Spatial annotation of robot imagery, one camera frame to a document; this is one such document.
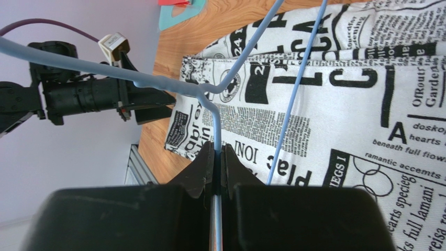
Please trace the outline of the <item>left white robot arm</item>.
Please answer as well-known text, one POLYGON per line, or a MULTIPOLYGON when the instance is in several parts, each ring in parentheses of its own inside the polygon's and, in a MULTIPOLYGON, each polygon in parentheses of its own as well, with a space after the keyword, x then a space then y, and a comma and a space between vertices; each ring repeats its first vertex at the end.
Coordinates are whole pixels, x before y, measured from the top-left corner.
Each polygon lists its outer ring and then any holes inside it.
POLYGON ((61 126, 66 116, 116 110, 123 121, 135 118, 142 125, 170 117, 170 106, 176 102, 165 91, 137 88, 128 80, 29 65, 29 87, 1 82, 1 135, 12 132, 33 115, 61 126))

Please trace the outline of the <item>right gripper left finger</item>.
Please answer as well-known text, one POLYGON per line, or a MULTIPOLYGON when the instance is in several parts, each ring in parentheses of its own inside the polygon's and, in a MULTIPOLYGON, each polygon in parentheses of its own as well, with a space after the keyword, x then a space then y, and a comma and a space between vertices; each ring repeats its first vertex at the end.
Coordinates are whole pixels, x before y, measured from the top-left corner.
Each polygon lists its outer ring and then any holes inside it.
POLYGON ((213 160, 206 142, 167 184, 57 190, 22 250, 212 250, 213 160))

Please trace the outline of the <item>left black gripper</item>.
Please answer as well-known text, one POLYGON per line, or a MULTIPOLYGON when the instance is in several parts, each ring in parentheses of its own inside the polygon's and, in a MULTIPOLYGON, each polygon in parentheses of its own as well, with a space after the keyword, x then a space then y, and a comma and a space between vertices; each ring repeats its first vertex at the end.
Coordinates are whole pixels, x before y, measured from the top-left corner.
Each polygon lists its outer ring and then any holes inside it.
MULTIPOLYGON (((129 100, 130 82, 112 77, 96 78, 95 74, 53 68, 52 73, 41 74, 47 118, 54 125, 64 125, 64 117, 89 112, 117 110, 129 100)), ((164 91, 137 92, 130 95, 135 107, 154 107, 135 110, 138 125, 169 118, 176 99, 164 91)))

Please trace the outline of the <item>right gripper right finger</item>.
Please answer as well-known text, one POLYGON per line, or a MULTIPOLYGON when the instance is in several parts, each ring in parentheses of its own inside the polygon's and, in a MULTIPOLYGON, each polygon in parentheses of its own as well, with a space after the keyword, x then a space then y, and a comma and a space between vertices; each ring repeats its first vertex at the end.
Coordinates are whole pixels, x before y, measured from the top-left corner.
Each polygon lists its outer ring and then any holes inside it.
POLYGON ((394 250, 363 189, 267 186, 222 148, 223 250, 394 250))

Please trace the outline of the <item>newspaper print trousers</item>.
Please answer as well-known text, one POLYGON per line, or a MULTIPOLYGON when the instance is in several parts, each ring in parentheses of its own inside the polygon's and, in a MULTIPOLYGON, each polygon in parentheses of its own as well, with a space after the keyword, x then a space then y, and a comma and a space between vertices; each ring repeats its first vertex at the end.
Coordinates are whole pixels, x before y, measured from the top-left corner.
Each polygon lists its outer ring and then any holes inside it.
POLYGON ((227 88, 222 143, 265 185, 357 188, 394 250, 445 250, 445 1, 274 16, 227 88))

